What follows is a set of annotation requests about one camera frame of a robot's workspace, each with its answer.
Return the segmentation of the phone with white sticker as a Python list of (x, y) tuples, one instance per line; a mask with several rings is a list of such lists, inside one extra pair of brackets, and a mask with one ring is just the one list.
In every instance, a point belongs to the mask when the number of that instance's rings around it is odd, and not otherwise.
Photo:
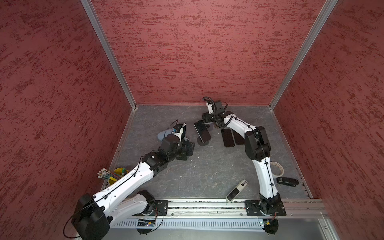
[(232, 130), (233, 132), (233, 137), (236, 145), (244, 145), (245, 144), (245, 139), (242, 135), (237, 133), (235, 130)]

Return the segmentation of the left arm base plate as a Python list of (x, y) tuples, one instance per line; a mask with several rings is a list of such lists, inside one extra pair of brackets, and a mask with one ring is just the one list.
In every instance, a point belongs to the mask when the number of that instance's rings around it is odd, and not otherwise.
[(168, 200), (154, 200), (150, 202), (142, 213), (143, 216), (155, 216), (156, 212), (158, 215), (166, 216), (168, 212)]

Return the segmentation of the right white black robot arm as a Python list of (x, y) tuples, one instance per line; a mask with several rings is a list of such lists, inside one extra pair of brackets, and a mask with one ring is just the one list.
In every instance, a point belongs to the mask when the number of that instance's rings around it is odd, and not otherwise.
[(221, 101), (215, 102), (209, 97), (203, 97), (203, 101), (208, 108), (208, 112), (202, 115), (205, 123), (213, 123), (220, 129), (229, 128), (244, 138), (246, 155), (254, 164), (259, 180), (261, 212), (265, 216), (274, 215), (282, 201), (271, 170), (271, 144), (265, 128), (241, 120), (223, 107)]

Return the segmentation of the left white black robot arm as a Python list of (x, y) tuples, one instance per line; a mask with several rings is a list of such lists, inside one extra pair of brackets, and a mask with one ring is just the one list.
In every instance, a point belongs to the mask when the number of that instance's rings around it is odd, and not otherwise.
[(195, 143), (176, 135), (163, 138), (156, 152), (142, 156), (127, 175), (108, 188), (90, 195), (82, 195), (68, 220), (83, 240), (101, 240), (113, 224), (142, 213), (151, 213), (155, 198), (147, 191), (140, 191), (129, 198), (144, 183), (166, 169), (168, 163), (187, 160), (193, 155)]

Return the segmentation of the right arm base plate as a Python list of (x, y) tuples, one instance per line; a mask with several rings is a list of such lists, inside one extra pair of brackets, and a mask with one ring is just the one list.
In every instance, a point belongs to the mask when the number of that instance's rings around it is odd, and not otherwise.
[(268, 204), (266, 201), (245, 201), (248, 217), (285, 217), (287, 215), (283, 202)]

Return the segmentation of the black phone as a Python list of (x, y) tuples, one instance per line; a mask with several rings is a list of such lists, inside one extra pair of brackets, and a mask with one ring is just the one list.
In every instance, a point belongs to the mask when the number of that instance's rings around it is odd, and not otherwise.
[(221, 134), (225, 148), (232, 148), (235, 146), (235, 141), (231, 129), (221, 129)]
[(201, 145), (206, 145), (212, 139), (209, 130), (203, 120), (194, 123), (195, 129), (199, 135)]

